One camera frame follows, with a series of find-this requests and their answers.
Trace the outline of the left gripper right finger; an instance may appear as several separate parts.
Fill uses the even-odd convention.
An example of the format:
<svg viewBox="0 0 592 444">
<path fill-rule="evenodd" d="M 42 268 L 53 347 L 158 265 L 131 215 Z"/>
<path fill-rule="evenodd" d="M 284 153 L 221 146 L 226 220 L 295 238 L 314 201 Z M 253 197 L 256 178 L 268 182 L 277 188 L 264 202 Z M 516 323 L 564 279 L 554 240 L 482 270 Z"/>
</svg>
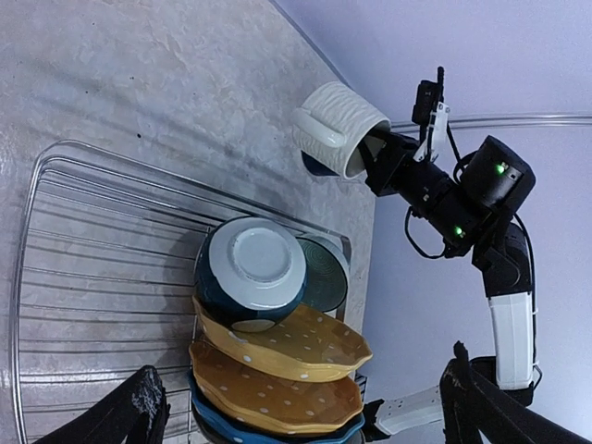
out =
<svg viewBox="0 0 592 444">
<path fill-rule="evenodd" d="M 461 342 L 439 381 L 447 443 L 587 443 L 527 409 L 475 368 Z"/>
</svg>

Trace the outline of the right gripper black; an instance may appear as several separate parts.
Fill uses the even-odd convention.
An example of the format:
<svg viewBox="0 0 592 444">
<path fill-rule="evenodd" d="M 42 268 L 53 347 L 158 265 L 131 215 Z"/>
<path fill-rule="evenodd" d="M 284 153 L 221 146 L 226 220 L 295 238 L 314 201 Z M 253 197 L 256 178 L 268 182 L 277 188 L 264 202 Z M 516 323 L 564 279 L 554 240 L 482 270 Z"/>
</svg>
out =
<svg viewBox="0 0 592 444">
<path fill-rule="evenodd" d="M 413 208 L 434 208 L 455 188 L 431 161 L 413 156 L 419 141 L 388 131 L 370 131 L 360 142 L 365 184 L 377 197 L 393 194 Z"/>
</svg>

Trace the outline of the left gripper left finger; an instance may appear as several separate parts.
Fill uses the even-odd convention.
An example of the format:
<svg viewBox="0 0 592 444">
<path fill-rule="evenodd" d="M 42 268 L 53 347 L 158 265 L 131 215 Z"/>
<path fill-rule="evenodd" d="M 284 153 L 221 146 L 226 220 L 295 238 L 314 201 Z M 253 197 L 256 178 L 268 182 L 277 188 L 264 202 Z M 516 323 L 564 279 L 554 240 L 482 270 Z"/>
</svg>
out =
<svg viewBox="0 0 592 444">
<path fill-rule="evenodd" d="M 145 365 L 87 412 L 40 438 L 40 443 L 161 443 L 167 392 L 155 367 Z"/>
</svg>

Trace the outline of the white ribbed mug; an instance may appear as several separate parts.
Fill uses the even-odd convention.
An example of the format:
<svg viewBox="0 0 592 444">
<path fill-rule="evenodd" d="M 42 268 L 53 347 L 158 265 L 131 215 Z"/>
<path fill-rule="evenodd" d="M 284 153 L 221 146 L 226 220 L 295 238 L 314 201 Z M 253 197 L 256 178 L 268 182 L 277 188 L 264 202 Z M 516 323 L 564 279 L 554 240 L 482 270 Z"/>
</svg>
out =
<svg viewBox="0 0 592 444">
<path fill-rule="evenodd" d="M 315 161 L 347 180 L 364 172 L 358 145 L 371 130 L 391 128 L 390 119 L 339 81 L 313 91 L 292 112 L 293 139 Z"/>
</svg>

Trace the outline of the pale green checked bowl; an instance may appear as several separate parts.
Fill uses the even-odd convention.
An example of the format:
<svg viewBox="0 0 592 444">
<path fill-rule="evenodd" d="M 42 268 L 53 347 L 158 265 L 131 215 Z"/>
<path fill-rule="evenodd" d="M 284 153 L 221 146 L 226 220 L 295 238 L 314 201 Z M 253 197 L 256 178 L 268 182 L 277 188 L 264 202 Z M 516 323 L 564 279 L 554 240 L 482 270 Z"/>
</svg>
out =
<svg viewBox="0 0 592 444">
<path fill-rule="evenodd" d="M 331 312 L 346 301 L 350 265 L 342 250 L 321 236 L 297 237 L 307 266 L 307 287 L 302 302 L 320 312 Z"/>
</svg>

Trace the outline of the white blue-rimmed bowl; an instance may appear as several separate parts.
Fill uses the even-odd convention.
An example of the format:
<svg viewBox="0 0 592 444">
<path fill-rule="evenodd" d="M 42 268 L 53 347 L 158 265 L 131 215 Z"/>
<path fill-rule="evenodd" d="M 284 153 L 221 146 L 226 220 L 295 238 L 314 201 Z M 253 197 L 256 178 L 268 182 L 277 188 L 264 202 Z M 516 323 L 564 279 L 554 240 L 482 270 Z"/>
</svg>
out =
<svg viewBox="0 0 592 444">
<path fill-rule="evenodd" d="M 265 331 L 300 304 L 307 264 L 296 237 L 267 218 L 230 219 L 203 240 L 194 267 L 196 298 L 224 327 Z"/>
</svg>

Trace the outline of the dark blue mug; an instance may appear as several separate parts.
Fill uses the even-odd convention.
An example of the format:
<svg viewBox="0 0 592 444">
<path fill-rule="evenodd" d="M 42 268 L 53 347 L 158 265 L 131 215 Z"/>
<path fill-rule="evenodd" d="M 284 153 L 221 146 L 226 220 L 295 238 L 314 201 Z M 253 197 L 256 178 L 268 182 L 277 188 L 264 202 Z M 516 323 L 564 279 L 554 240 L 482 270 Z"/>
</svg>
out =
<svg viewBox="0 0 592 444">
<path fill-rule="evenodd" d="M 302 162 L 307 171 L 315 177 L 338 177 L 339 174 L 305 152 L 301 152 Z"/>
</svg>

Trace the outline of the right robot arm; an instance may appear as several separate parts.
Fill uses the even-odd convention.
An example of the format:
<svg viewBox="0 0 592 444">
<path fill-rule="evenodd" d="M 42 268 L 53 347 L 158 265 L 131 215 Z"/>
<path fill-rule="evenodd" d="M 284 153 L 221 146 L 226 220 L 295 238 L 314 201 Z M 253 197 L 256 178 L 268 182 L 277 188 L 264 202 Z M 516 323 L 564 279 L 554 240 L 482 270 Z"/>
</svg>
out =
<svg viewBox="0 0 592 444">
<path fill-rule="evenodd" d="M 531 167 L 507 145 L 485 138 L 452 173 L 415 160 L 420 143 L 374 129 L 359 150 L 366 184 L 377 196 L 398 194 L 408 216 L 426 220 L 443 238 L 445 258 L 470 255 L 481 272 L 492 316 L 495 353 L 471 358 L 454 345 L 435 388 L 364 407 L 364 438 L 443 424 L 449 443 L 539 443 L 545 427 L 530 410 L 535 383 L 536 279 L 532 244 L 517 215 L 533 190 Z"/>
</svg>

